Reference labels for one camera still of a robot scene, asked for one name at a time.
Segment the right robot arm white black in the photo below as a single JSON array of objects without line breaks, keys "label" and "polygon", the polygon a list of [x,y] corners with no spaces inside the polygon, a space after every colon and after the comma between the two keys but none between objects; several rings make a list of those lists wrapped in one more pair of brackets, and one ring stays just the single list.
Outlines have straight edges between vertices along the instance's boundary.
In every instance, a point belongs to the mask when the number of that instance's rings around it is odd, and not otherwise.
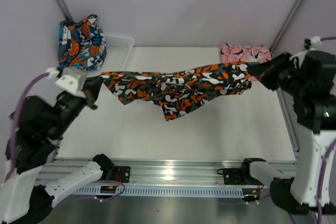
[{"label": "right robot arm white black", "polygon": [[331,93],[335,56],[310,50],[299,60],[285,52],[266,63],[249,63],[247,70],[267,89],[281,89],[292,97],[297,122],[309,133],[301,144],[294,177],[286,178],[264,159],[246,158],[240,179],[246,184],[264,183],[272,202],[290,214],[334,215],[329,180],[335,154],[335,95]]}]

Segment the orange camouflage shorts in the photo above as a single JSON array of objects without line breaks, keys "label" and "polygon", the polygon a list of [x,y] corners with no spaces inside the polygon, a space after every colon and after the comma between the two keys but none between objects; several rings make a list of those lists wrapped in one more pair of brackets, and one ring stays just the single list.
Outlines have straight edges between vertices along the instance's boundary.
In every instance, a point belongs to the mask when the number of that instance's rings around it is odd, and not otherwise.
[{"label": "orange camouflage shorts", "polygon": [[185,116],[223,95],[240,95],[252,82],[245,62],[217,63],[173,73],[103,72],[104,85],[124,105],[135,100],[162,108],[166,121]]}]

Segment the pink shark print shorts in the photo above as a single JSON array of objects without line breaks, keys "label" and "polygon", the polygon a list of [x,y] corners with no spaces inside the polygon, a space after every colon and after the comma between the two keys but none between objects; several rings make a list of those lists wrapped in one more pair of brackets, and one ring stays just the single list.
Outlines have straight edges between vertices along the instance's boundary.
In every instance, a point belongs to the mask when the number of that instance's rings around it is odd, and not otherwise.
[{"label": "pink shark print shorts", "polygon": [[221,63],[235,70],[235,62],[265,63],[272,59],[266,46],[240,46],[223,43],[219,49]]}]

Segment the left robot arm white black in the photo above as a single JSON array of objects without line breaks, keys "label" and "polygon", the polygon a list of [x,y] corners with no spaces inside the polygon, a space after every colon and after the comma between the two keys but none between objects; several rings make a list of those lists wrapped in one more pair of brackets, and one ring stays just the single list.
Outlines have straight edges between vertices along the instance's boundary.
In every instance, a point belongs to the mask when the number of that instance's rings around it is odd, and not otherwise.
[{"label": "left robot arm white black", "polygon": [[63,91],[58,94],[55,105],[39,96],[23,94],[11,114],[14,130],[5,152],[9,171],[1,186],[1,223],[40,223],[77,189],[113,178],[114,163],[108,156],[97,154],[67,177],[36,185],[48,156],[56,149],[54,141],[62,140],[85,107],[97,109],[95,102],[102,84],[102,78],[89,78],[83,87],[83,97]]}]

